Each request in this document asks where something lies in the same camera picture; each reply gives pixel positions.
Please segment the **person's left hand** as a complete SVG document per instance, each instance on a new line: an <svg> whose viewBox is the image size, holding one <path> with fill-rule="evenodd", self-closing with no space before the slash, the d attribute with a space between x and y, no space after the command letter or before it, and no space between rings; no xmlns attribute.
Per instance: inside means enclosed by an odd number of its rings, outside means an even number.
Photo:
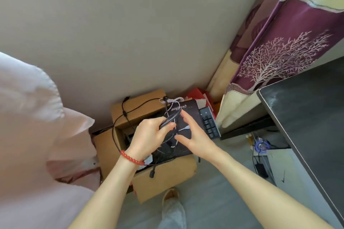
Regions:
<svg viewBox="0 0 344 229"><path fill-rule="evenodd" d="M136 160L143 161L165 141L165 136L159 136L159 126L165 117L144 119L137 126L133 139L125 154Z"/></svg>

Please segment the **person's right hand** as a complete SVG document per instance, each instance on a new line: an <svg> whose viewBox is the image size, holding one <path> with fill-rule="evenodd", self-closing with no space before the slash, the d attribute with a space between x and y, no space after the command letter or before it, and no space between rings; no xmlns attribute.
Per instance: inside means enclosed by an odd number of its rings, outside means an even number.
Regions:
<svg viewBox="0 0 344 229"><path fill-rule="evenodd" d="M205 131L197 124L197 122L184 110L181 116L185 123L190 127L191 144L184 144L193 154L201 157L209 162L213 161L216 154L220 152L220 148L208 137Z"/></svg>

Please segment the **person's right forearm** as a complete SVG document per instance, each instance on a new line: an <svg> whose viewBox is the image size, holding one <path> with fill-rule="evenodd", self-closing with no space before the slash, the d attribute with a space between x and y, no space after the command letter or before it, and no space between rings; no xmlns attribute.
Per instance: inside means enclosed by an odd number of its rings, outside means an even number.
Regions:
<svg viewBox="0 0 344 229"><path fill-rule="evenodd" d="M316 213L216 147L211 162L264 229L334 229Z"/></svg>

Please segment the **person's left forearm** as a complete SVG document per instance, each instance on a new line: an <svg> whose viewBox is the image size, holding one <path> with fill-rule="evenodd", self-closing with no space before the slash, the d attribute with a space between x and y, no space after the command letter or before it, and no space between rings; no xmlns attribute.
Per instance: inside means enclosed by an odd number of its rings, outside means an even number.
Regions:
<svg viewBox="0 0 344 229"><path fill-rule="evenodd" d="M67 229L116 229L129 185L140 162L122 154Z"/></svg>

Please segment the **black flat box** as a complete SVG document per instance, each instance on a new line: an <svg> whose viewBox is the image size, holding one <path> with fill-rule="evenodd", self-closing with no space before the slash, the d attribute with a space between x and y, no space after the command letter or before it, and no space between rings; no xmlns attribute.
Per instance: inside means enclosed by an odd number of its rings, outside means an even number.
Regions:
<svg viewBox="0 0 344 229"><path fill-rule="evenodd" d="M168 114L166 113L165 109L162 109L157 114L151 116L151 118L167 118L170 116L174 116L179 109L187 112L187 114L189 114L195 120L195 122L205 131L203 119L195 100L174 103L172 107L168 106ZM159 164L162 162L167 162L171 159L192 154L186 146L184 146L174 138L175 135L180 134L188 139L191 139L192 133L188 127L188 124L184 122L181 115L176 116L173 119L173 122L176 123L176 127L172 131L167 133L161 146L152 153L153 163Z"/></svg>

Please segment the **black keyboard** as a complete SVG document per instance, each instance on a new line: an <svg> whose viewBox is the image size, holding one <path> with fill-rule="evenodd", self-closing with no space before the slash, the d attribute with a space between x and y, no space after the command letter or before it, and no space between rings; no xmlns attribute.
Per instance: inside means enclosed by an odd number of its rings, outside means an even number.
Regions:
<svg viewBox="0 0 344 229"><path fill-rule="evenodd" d="M199 109L205 133L211 140L219 139L221 134L215 123L215 118L209 106Z"/></svg>

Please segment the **small cardboard box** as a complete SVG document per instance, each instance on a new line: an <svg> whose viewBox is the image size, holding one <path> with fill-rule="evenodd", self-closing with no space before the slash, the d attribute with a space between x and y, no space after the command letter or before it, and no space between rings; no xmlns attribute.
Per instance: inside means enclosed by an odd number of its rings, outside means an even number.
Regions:
<svg viewBox="0 0 344 229"><path fill-rule="evenodd" d="M138 124L145 118L152 116L164 108L159 101L165 97L166 93L162 89L130 98L126 102L120 102L110 107L114 127L127 129Z"/></svg>

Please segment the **large cardboard box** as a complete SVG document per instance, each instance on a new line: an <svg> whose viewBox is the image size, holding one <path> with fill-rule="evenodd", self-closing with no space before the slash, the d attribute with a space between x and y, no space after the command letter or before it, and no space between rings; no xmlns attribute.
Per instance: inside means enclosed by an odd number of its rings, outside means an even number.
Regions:
<svg viewBox="0 0 344 229"><path fill-rule="evenodd" d="M120 150L125 150L128 145L126 137L133 133L133 128L125 130L114 128L114 130L109 129L93 138L103 180L110 174L120 157L116 146ZM153 178L149 176L152 170L153 166L148 166L138 171L131 181L133 191L140 204L190 179L196 174L197 164L195 157L190 154L157 165Z"/></svg>

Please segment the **red paper bag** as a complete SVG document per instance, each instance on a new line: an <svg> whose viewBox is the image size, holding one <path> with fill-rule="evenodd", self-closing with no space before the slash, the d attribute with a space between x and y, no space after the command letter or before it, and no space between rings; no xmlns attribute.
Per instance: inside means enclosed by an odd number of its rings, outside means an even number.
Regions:
<svg viewBox="0 0 344 229"><path fill-rule="evenodd" d="M191 90L190 92L188 92L186 94L186 96L188 99L205 99L207 102L205 103L205 106L209 106L212 114L214 115L214 117L217 116L218 110L215 108L215 105L213 103L213 99L210 96L210 93L202 88L195 88L193 90Z"/></svg>

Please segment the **beige slipper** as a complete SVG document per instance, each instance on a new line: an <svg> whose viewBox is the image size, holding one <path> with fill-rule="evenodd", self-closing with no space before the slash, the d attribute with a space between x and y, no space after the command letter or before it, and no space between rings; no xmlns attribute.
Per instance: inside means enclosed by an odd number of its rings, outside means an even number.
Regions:
<svg viewBox="0 0 344 229"><path fill-rule="evenodd" d="M179 192L176 188L169 188L162 198L162 208L170 208L175 204L180 204Z"/></svg>

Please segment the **person's grey trouser leg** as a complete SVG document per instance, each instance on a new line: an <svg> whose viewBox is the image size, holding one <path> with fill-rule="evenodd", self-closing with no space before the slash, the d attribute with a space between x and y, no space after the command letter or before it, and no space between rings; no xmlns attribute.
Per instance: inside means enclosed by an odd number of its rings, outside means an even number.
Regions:
<svg viewBox="0 0 344 229"><path fill-rule="evenodd" d="M186 213L179 199L172 197L162 204L162 220L157 229L187 229Z"/></svg>

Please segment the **black desk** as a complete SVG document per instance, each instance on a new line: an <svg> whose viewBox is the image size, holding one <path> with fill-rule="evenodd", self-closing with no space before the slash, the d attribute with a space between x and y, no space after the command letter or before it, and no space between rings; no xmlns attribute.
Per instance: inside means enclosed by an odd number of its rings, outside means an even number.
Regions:
<svg viewBox="0 0 344 229"><path fill-rule="evenodd" d="M344 56L257 94L344 229Z"/></svg>

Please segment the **purple and cream curtain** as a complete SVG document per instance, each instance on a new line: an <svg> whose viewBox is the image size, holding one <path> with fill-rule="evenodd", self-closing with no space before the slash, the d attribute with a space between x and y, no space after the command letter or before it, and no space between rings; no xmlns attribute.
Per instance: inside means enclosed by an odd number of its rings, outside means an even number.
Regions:
<svg viewBox="0 0 344 229"><path fill-rule="evenodd" d="M344 0L256 0L209 85L216 125L255 108L257 90L299 74L344 38Z"/></svg>

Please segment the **pink bedding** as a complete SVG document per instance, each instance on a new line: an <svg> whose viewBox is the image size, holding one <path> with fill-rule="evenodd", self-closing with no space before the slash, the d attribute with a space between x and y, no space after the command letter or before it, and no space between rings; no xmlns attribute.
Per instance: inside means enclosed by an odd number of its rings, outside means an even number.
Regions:
<svg viewBox="0 0 344 229"><path fill-rule="evenodd" d="M93 124L43 70L0 52L0 229L67 229L99 187Z"/></svg>

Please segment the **black desk frame bar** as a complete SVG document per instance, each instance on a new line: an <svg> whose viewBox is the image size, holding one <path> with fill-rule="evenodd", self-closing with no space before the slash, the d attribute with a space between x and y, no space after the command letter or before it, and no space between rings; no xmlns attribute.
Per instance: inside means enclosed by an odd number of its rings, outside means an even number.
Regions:
<svg viewBox="0 0 344 229"><path fill-rule="evenodd" d="M224 134L221 135L220 140L226 140L230 139L233 137L245 135L254 131L258 131L260 129L268 128L268 127L273 127L276 126L275 122L273 119L269 116L263 116L255 121L252 121L248 124L245 124L241 127L238 127L232 131L228 131Z"/></svg>

